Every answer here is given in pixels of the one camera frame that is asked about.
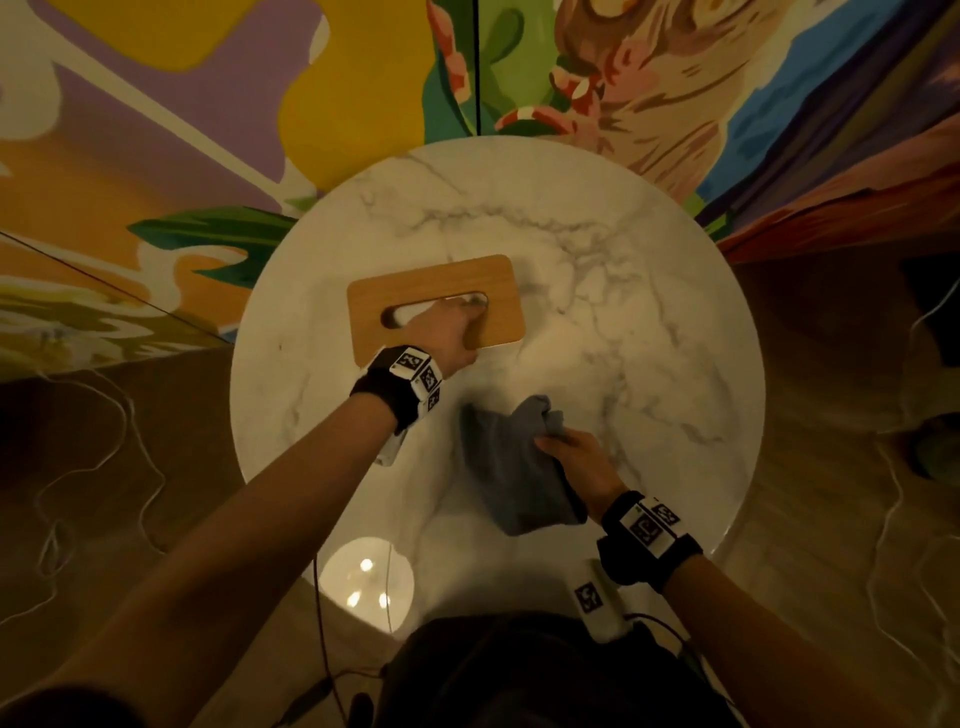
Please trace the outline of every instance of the brown floor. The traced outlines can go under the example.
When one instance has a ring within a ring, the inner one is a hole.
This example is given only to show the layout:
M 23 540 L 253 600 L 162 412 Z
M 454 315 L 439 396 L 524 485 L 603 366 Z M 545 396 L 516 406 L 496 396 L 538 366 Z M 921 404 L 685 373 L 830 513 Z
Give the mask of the brown floor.
M 960 492 L 910 474 L 898 456 L 902 442 L 872 433 L 900 424 L 906 332 L 918 315 L 897 263 L 956 247 L 949 239 L 912 241 L 737 269 L 763 348 L 767 426 L 753 488 L 718 560 L 918 726 L 927 724 L 941 694 L 935 682 L 956 698 L 940 724 L 960 725 L 960 696 L 952 694 L 960 691 L 943 668 L 944 625 L 914 573 L 931 537 L 960 532 Z M 106 370 L 136 402 L 144 440 L 168 478 L 147 518 L 162 545 L 175 543 L 242 485 L 229 433 L 229 357 L 230 350 L 213 350 Z M 71 378 L 106 385 L 89 373 Z M 939 367 L 922 328 L 905 380 L 915 414 L 960 409 L 960 375 Z M 0 619 L 49 594 L 32 571 L 44 538 L 33 494 L 58 474 L 95 463 L 119 425 L 115 408 L 78 387 L 40 380 L 0 387 Z M 892 454 L 905 491 L 879 554 L 880 618 L 929 668 L 876 630 L 864 588 L 884 513 L 896 498 L 877 445 Z M 135 528 L 155 486 L 156 474 L 129 438 L 98 473 L 71 475 L 46 495 L 48 513 L 73 529 L 77 553 L 58 578 L 54 601 L 0 626 L 0 699 L 89 639 L 156 563 Z M 960 543 L 948 542 L 923 574 L 954 623 L 958 566 Z M 324 622 L 334 669 L 376 667 L 396 650 L 332 605 Z M 322 674 L 313 596 L 301 582 L 197 724 L 269 726 Z M 355 677 L 340 685 L 347 696 L 376 688 Z M 300 725 L 339 725 L 332 700 Z

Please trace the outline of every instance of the human hand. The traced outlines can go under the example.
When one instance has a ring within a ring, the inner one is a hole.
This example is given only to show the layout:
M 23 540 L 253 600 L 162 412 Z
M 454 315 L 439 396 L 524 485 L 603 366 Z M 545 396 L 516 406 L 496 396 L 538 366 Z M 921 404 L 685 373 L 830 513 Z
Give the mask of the human hand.
M 564 428 L 564 437 L 538 437 L 537 447 L 557 458 L 564 467 L 566 480 L 587 507 L 596 522 L 603 519 L 617 497 L 626 493 L 626 485 L 600 443 L 589 432 Z
M 485 305 L 465 299 L 440 299 L 403 327 L 403 343 L 430 354 L 449 379 L 477 360 L 477 351 L 464 346 L 464 334 L 486 311 Z

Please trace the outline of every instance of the wooden tray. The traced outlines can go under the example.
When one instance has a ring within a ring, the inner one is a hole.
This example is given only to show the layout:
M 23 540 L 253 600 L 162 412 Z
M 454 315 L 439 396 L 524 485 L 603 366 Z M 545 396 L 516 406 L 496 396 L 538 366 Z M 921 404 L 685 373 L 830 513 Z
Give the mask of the wooden tray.
M 456 263 L 355 280 L 347 286 L 353 360 L 365 367 L 381 347 L 405 343 L 400 328 L 388 328 L 393 311 L 469 293 L 487 297 L 487 312 L 470 324 L 469 349 L 519 341 L 526 333 L 514 265 L 505 255 L 488 255 Z

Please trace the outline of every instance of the white marble tabletop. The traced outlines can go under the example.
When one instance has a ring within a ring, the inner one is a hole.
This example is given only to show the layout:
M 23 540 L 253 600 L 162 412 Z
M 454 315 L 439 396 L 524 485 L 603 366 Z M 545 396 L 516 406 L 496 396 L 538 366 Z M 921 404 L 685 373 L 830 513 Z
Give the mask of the white marble tabletop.
M 592 523 L 518 538 L 497 529 L 465 480 L 461 403 L 509 413 L 549 395 L 568 425 L 606 444 L 628 485 L 678 511 L 707 553 L 743 502 L 759 450 L 753 319 L 697 224 L 597 155 L 485 136 L 376 164 L 277 248 L 233 356 L 230 416 L 244 476 L 322 420 L 357 377 L 351 281 L 493 254 L 514 264 L 526 337 L 482 350 L 444 384 L 441 403 L 391 468 L 370 470 L 320 552 L 327 595 L 399 636 L 437 614 L 569 613 L 564 570 L 596 555 Z

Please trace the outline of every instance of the towel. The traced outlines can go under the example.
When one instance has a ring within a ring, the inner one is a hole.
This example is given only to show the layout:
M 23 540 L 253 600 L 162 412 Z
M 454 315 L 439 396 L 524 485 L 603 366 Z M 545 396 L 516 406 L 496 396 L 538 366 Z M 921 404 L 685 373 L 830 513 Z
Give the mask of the towel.
M 534 444 L 535 437 L 563 433 L 564 413 L 551 411 L 546 395 L 528 397 L 510 416 L 472 404 L 461 408 L 460 441 L 469 481 L 508 536 L 587 520 L 587 507 L 560 463 Z

